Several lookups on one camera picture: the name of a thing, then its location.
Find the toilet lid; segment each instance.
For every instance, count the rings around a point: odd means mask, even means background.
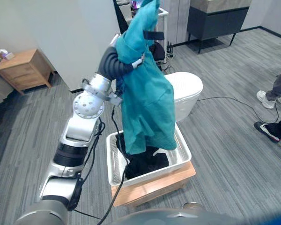
[[[165,75],[174,88],[175,100],[198,95],[203,90],[203,83],[195,74],[176,72]]]

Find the white toilet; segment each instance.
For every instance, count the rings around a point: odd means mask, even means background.
[[[203,90],[203,83],[195,74],[176,72],[165,75],[174,88],[176,121],[181,121],[191,112]]]

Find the wooden stand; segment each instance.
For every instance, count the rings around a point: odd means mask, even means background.
[[[0,75],[21,95],[22,90],[43,84],[52,87],[48,82],[50,72],[50,66],[37,49],[16,53],[11,60],[0,62]]]
[[[152,180],[139,184],[122,187],[114,206],[137,206],[169,192],[183,188],[189,179],[196,174],[191,162],[182,168]],[[111,195],[114,197],[118,186],[111,187]]]

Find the cabinet leg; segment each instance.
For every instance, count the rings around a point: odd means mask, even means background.
[[[232,42],[233,42],[233,40],[234,40],[234,38],[235,38],[235,35],[236,35],[236,33],[233,34],[233,37],[232,37],[231,42],[230,42],[230,45],[232,45]]]
[[[50,83],[47,83],[46,86],[47,86],[48,88],[51,88],[51,87],[52,87],[52,85],[51,85]]]
[[[198,54],[200,54],[200,52],[201,52],[201,48],[202,48],[202,43],[203,43],[203,41],[202,41],[202,40],[200,40],[200,44],[199,44],[199,51],[198,51]]]

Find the teal jacket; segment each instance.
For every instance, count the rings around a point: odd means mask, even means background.
[[[153,31],[158,19],[159,0],[145,0],[128,30],[117,40],[118,59],[132,63],[145,54],[144,62],[123,76],[122,121],[126,152],[138,154],[146,146],[176,148],[174,91],[157,67],[143,31]]]

